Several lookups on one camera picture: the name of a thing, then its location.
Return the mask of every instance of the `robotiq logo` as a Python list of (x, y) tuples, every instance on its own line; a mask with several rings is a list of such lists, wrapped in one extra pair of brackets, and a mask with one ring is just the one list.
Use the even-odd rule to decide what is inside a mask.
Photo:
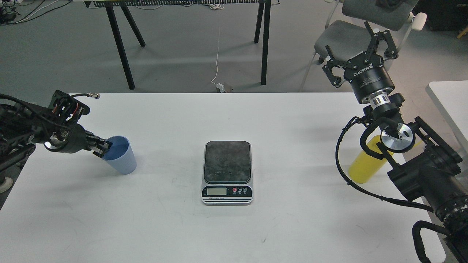
[(358, 72), (353, 73), (353, 75), (356, 77), (357, 75), (359, 75), (359, 74), (363, 73), (364, 71), (367, 71), (367, 70), (369, 70), (369, 69), (371, 69), (371, 68), (374, 68), (374, 66), (372, 65), (372, 63), (370, 63), (369, 66), (367, 66), (367, 67), (365, 67), (365, 68), (359, 70)]

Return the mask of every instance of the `chair backrest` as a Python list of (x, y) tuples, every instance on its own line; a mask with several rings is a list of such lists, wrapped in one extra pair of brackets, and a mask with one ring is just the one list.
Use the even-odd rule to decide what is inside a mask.
[(408, 20), (408, 16), (417, 2), (418, 0), (404, 0), (398, 8), (390, 11), (377, 6), (376, 0), (345, 0), (342, 13), (398, 31)]

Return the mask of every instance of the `yellow bottle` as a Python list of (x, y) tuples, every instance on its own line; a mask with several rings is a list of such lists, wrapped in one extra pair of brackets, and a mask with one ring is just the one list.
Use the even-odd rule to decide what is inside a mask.
[[(380, 142), (380, 135), (374, 136), (367, 143), (367, 147), (375, 152), (382, 153), (377, 147), (378, 142)], [(386, 162), (387, 159), (379, 160), (361, 151), (348, 169), (349, 177), (356, 183), (366, 183)]]

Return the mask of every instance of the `cable connector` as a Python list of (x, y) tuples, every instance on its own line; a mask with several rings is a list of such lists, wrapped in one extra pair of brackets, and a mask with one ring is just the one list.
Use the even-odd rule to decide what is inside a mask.
[(221, 83), (215, 83), (214, 84), (216, 88), (219, 90), (220, 93), (226, 93), (226, 90), (224, 89), (224, 85)]
[(87, 93), (87, 94), (86, 94), (86, 97), (99, 99), (99, 98), (101, 97), (101, 94), (99, 94), (99, 93), (91, 93), (91, 92), (90, 92), (90, 93)]

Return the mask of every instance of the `metal disc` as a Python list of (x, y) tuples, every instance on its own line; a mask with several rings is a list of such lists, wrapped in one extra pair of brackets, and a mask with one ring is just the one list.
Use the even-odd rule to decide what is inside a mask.
[(398, 137), (388, 135), (385, 130), (380, 135), (382, 143), (392, 152), (406, 152), (413, 147), (415, 137), (413, 131), (406, 124), (398, 124)]

